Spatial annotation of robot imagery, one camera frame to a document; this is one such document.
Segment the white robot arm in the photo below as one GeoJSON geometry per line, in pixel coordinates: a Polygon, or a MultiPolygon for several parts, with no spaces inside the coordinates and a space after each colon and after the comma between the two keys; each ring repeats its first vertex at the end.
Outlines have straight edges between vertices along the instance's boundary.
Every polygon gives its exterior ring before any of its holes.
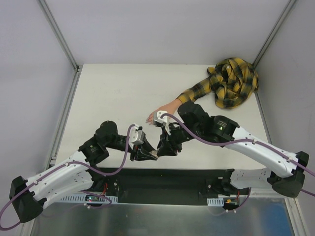
{"type": "MultiPolygon", "coordinates": [[[[20,221],[28,222],[64,196],[91,188],[95,177],[90,169],[98,171],[94,168],[109,156],[107,148],[125,151],[124,161],[128,152],[131,153],[132,161],[157,160],[161,156],[177,155],[182,150],[182,143],[193,138],[238,151],[266,166],[259,170],[226,170],[227,175],[222,180],[222,185],[224,184],[227,195],[230,194],[227,189],[249,187],[272,187],[289,197],[299,194],[305,176],[298,165],[306,167],[309,158],[306,153],[292,153],[274,147],[226,117],[209,117],[197,104],[185,103],[178,109],[178,113],[185,124],[171,115],[177,123],[169,123],[166,117],[169,114],[163,111],[155,113],[154,125],[162,128],[156,150],[147,141],[141,127],[133,125],[127,136],[121,136],[117,133],[116,124],[106,121],[91,139],[62,163],[27,180],[15,178],[11,185],[10,199],[20,221]]],[[[115,173],[102,173],[103,176],[113,174],[115,173]]]]}

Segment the purple cable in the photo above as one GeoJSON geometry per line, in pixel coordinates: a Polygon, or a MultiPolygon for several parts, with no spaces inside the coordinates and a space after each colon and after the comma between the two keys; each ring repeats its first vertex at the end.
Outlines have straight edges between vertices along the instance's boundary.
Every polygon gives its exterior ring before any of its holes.
{"type": "Polygon", "coordinates": [[[247,202],[247,200],[250,198],[250,194],[252,192],[252,188],[249,189],[247,197],[245,198],[245,200],[239,205],[239,207],[237,209],[240,209],[242,206],[244,206],[244,204],[247,202]]]}
{"type": "MultiPolygon", "coordinates": [[[[204,143],[204,144],[208,144],[208,145],[212,145],[212,146],[226,146],[226,145],[230,145],[230,144],[236,144],[236,143],[240,143],[240,142],[250,142],[252,143],[254,140],[253,139],[239,139],[239,140],[234,140],[234,141],[230,141],[230,142],[225,142],[225,143],[212,143],[212,142],[208,142],[206,140],[201,139],[200,137],[198,137],[197,135],[195,135],[191,130],[189,130],[184,123],[182,123],[177,117],[175,117],[172,114],[169,113],[165,113],[161,116],[161,118],[163,118],[164,116],[168,116],[173,118],[184,130],[186,130],[191,136],[193,136],[195,139],[197,139],[198,141],[204,143]]],[[[273,152],[275,152],[276,154],[280,155],[281,157],[283,157],[285,160],[288,160],[289,157],[287,157],[286,155],[284,155],[283,153],[281,153],[280,151],[276,150],[275,148],[269,146],[268,144],[262,143],[260,141],[257,141],[256,144],[259,144],[273,152]]],[[[308,168],[302,166],[300,163],[294,161],[294,160],[290,160],[290,162],[292,162],[293,164],[295,164],[296,166],[300,167],[301,169],[303,169],[304,171],[308,172],[309,174],[311,174],[312,176],[315,177],[315,173],[311,170],[309,170],[308,168]]]]}
{"type": "MultiPolygon", "coordinates": [[[[131,131],[131,128],[134,127],[134,126],[135,126],[135,125],[132,124],[132,125],[129,126],[129,128],[128,128],[127,137],[126,137],[126,148],[125,148],[124,158],[123,158],[122,164],[120,165],[120,167],[119,167],[116,171],[114,171],[114,172],[112,172],[112,173],[104,173],[104,172],[101,172],[101,171],[99,171],[99,170],[97,170],[97,169],[95,169],[95,168],[93,168],[93,167],[91,167],[91,166],[89,166],[89,165],[87,165],[87,164],[85,164],[85,163],[83,163],[83,162],[80,162],[80,161],[72,161],[72,162],[69,162],[69,165],[73,165],[73,164],[83,165],[83,166],[85,166],[85,167],[91,169],[92,171],[97,172],[97,173],[99,173],[99,174],[101,174],[101,175],[103,175],[103,176],[113,176],[113,175],[117,174],[119,171],[122,170],[122,168],[123,168],[123,166],[124,166],[124,164],[125,164],[125,162],[126,162],[127,154],[128,154],[128,145],[129,145],[128,143],[129,143],[130,131],[131,131]]],[[[42,181],[43,179],[45,179],[46,177],[48,177],[48,176],[51,175],[52,173],[58,171],[59,169],[65,167],[65,166],[66,166],[66,165],[63,164],[63,165],[61,165],[61,166],[56,167],[56,168],[53,169],[52,171],[48,172],[47,174],[45,174],[45,175],[43,175],[42,177],[40,177],[39,179],[37,179],[37,182],[42,181]]],[[[34,185],[35,185],[35,183],[31,183],[29,186],[27,186],[25,189],[23,189],[21,192],[19,192],[17,195],[15,195],[9,202],[7,202],[7,203],[4,205],[4,207],[3,207],[3,208],[1,209],[1,211],[0,211],[0,221],[1,221],[1,218],[2,218],[2,216],[3,216],[4,211],[8,208],[8,206],[11,205],[13,201],[15,201],[18,197],[20,197],[23,193],[25,193],[27,190],[29,190],[30,188],[32,188],[34,185]]],[[[15,227],[17,227],[20,223],[21,223],[21,222],[18,222],[18,223],[16,223],[15,225],[10,226],[10,227],[7,227],[7,228],[2,227],[2,226],[1,226],[1,223],[0,223],[0,231],[9,231],[9,230],[12,230],[12,229],[14,229],[15,227]]]]}
{"type": "Polygon", "coordinates": [[[301,191],[302,191],[303,193],[307,193],[307,194],[309,194],[309,195],[315,197],[315,193],[311,193],[311,192],[309,192],[309,191],[307,191],[307,190],[304,190],[304,189],[301,189],[301,191]]]}

